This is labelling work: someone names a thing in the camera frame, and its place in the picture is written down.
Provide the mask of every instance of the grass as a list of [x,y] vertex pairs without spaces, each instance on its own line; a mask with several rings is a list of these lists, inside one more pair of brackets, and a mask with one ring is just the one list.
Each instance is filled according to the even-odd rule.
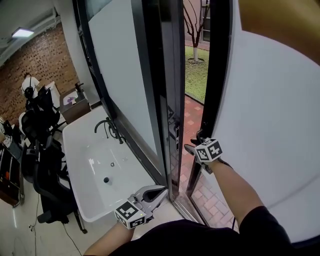
[[200,102],[205,101],[207,75],[209,64],[209,51],[198,48],[198,58],[204,59],[203,63],[190,63],[189,58],[194,57],[194,49],[185,47],[185,92]]

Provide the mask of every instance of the cabinet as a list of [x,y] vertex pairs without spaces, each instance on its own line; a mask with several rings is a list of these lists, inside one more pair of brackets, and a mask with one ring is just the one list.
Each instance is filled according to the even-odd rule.
[[0,199],[13,207],[24,199],[20,164],[5,147],[0,149]]

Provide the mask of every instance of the black door frame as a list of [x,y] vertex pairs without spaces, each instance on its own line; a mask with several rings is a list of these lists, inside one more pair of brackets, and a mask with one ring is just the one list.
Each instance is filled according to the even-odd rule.
[[153,111],[156,118],[151,120],[153,134],[160,137],[169,199],[174,201],[179,195],[184,127],[183,0],[131,0],[131,5],[146,99],[154,106],[149,107],[150,117]]
[[[203,137],[211,138],[220,103],[226,83],[229,55],[231,50],[231,37],[233,29],[233,1],[211,0],[210,1],[210,51],[207,73],[205,99],[200,130]],[[197,182],[201,174],[201,165],[193,160],[186,195],[199,214],[202,221],[209,226],[200,209],[192,198]]]

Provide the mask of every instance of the black office chair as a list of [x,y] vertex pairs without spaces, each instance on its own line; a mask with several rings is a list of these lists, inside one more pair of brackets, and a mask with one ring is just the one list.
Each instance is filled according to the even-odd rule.
[[33,187],[41,196],[41,204],[43,214],[37,217],[39,223],[53,223],[56,221],[67,224],[69,222],[68,215],[74,213],[75,219],[80,230],[86,234],[87,230],[83,228],[78,213],[78,206],[71,189],[65,187],[59,181],[56,171],[52,171],[52,166],[48,164],[47,160],[50,158],[50,147],[52,140],[48,140],[45,150],[37,142],[35,151],[40,154],[40,162],[37,160],[33,169]]
[[34,182],[34,168],[38,157],[39,153],[34,148],[28,148],[27,144],[23,145],[20,168],[27,182]]
[[23,133],[33,146],[36,140],[41,144],[47,143],[47,139],[51,135],[45,115],[43,110],[37,111],[32,108],[27,110],[21,119]]
[[60,112],[59,109],[54,106],[51,91],[49,89],[46,89],[45,87],[42,87],[39,92],[40,95],[38,94],[37,103],[44,110],[47,123],[50,127],[52,127],[50,133],[52,135],[54,135],[55,132],[62,133],[62,131],[59,130],[59,127],[62,126],[65,121],[58,124],[60,120]]
[[55,172],[61,179],[69,181],[67,164],[62,165],[65,161],[62,159],[65,157],[65,153],[62,152],[61,143],[55,140],[52,135],[48,137],[46,145],[46,154],[45,158],[42,159],[47,163],[48,169],[51,172]]

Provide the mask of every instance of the person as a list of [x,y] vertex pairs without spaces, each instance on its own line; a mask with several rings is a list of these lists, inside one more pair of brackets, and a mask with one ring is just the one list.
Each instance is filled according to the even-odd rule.
[[21,86],[21,90],[22,90],[22,94],[25,94],[25,91],[28,87],[31,87],[33,89],[33,95],[32,98],[36,98],[38,96],[38,90],[37,90],[37,86],[39,86],[39,81],[30,75],[30,73],[25,73],[24,74],[24,81],[22,83]]
[[14,129],[10,126],[8,127],[8,125],[9,122],[5,122],[5,120],[0,116],[0,144],[3,144],[11,155],[21,163],[22,147],[20,145],[20,136],[15,133]]
[[286,231],[270,214],[252,186],[220,159],[208,166],[238,223],[239,233],[228,227],[211,228],[189,220],[178,220],[158,225],[141,238],[131,241],[134,230],[118,222],[84,255],[261,254],[293,250]]

